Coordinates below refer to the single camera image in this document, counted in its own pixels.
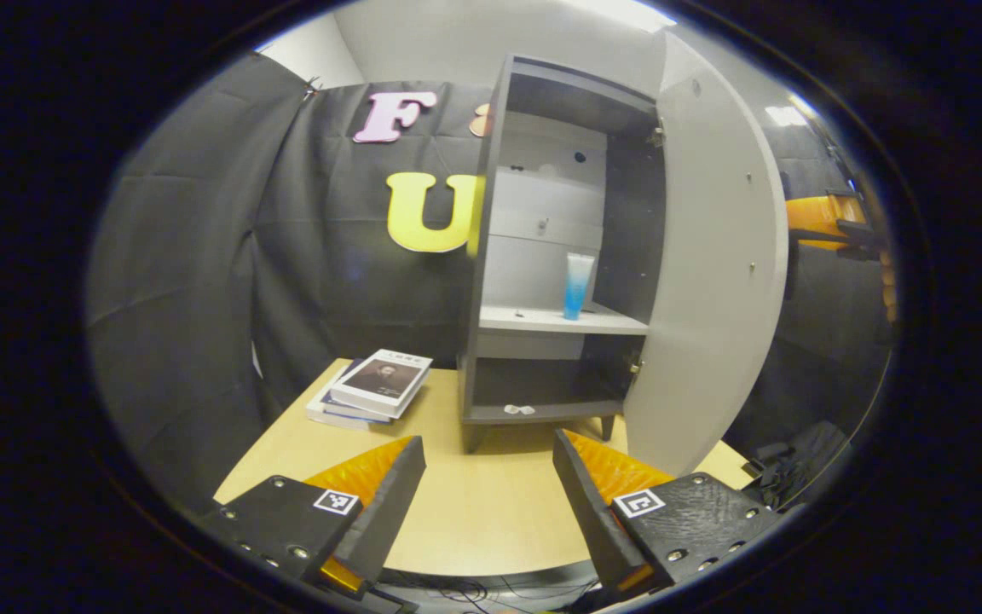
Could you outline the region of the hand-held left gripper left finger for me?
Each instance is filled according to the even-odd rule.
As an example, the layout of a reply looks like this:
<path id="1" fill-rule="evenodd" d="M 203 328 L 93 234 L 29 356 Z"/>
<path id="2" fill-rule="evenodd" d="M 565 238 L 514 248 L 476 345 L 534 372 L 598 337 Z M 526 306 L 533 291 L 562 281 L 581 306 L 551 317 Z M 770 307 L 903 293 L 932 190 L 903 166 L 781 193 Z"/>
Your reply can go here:
<path id="1" fill-rule="evenodd" d="M 262 479 L 199 524 L 275 574 L 359 600 L 377 583 L 425 468 L 424 439 L 401 437 L 311 478 Z"/>

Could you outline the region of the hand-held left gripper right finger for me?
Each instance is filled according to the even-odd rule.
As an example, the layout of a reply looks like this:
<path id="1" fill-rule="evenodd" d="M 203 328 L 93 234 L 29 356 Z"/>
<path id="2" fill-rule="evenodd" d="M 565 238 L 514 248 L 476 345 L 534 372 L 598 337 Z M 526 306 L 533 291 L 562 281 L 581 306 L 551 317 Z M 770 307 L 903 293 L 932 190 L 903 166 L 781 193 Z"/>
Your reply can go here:
<path id="1" fill-rule="evenodd" d="M 782 517 L 706 472 L 674 478 L 566 429 L 556 430 L 552 463 L 590 562 L 615 598 L 694 582 Z"/>

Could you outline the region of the blue tube bottle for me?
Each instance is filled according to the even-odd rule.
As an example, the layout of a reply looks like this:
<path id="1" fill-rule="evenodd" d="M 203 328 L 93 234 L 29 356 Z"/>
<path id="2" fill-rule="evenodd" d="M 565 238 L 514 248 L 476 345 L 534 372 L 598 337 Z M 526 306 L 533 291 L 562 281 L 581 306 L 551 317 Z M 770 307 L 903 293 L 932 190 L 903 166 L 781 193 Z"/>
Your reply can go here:
<path id="1" fill-rule="evenodd" d="M 563 318 L 578 320 L 584 310 L 590 275 L 596 258 L 583 253 L 566 253 L 566 277 L 563 294 Z"/>

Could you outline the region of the dark grey cabinet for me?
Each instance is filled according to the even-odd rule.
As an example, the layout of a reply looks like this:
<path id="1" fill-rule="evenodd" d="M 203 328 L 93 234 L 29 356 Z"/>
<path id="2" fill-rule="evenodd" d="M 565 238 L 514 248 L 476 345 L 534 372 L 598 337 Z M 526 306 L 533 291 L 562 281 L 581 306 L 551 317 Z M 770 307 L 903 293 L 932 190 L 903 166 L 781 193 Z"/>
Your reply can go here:
<path id="1" fill-rule="evenodd" d="M 610 438 L 642 368 L 665 238 L 665 131 L 654 97 L 508 55 L 488 108 L 459 353 L 464 450 L 494 428 L 597 419 Z M 596 258 L 563 318 L 566 253 Z M 506 404 L 534 415 L 507 415 Z"/>

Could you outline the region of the blue-edged white book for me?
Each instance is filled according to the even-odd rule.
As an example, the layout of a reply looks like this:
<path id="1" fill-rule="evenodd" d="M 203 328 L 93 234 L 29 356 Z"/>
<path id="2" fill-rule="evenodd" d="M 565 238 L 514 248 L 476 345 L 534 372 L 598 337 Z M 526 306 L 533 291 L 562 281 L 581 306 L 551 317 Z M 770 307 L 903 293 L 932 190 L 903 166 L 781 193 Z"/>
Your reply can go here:
<path id="1" fill-rule="evenodd" d="M 332 425 L 351 431 L 369 432 L 374 425 L 390 425 L 395 422 L 393 417 L 375 414 L 367 409 L 351 407 L 332 396 L 332 386 L 337 384 L 344 374 L 360 366 L 363 359 L 354 359 L 328 380 L 319 392 L 307 403 L 307 415 L 313 422 Z"/>

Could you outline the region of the white book with dark picture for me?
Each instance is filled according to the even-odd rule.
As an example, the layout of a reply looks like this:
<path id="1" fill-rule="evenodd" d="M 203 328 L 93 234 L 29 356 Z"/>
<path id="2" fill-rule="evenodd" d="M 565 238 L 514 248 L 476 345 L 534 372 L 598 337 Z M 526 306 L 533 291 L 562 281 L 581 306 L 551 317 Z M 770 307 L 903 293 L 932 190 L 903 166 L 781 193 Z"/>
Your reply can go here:
<path id="1" fill-rule="evenodd" d="M 433 359 L 381 349 L 355 359 L 330 388 L 332 399 L 394 420 L 401 417 L 429 376 Z"/>

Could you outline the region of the large ceiling light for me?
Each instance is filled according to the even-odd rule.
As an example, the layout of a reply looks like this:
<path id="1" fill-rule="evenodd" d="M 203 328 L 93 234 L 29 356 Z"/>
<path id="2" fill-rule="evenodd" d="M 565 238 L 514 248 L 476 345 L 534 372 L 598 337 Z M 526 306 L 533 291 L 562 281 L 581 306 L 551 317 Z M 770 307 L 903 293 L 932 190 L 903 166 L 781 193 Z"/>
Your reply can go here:
<path id="1" fill-rule="evenodd" d="M 643 32 L 658 32 L 678 24 L 674 17 L 642 0 L 558 0 L 577 10 L 603 16 Z"/>

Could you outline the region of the black backdrop cloth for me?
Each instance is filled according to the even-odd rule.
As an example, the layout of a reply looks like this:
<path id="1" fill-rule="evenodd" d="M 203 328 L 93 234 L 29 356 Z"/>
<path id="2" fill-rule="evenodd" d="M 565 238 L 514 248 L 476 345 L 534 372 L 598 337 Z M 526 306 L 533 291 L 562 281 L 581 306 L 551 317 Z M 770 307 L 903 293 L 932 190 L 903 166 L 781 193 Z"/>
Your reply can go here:
<path id="1" fill-rule="evenodd" d="M 260 55 L 181 102 L 114 179 L 87 268 L 84 330 L 119 436 L 192 514 L 289 403 L 342 357 L 433 359 L 459 377 L 468 241 L 491 86 L 366 83 L 315 92 Z M 858 180 L 814 125 L 794 148 L 823 194 Z M 852 435 L 896 327 L 880 261 L 788 246 L 774 339 L 726 429 L 753 452 L 824 423 Z M 445 392 L 459 401 L 459 381 Z M 460 406 L 447 415 L 461 427 Z"/>

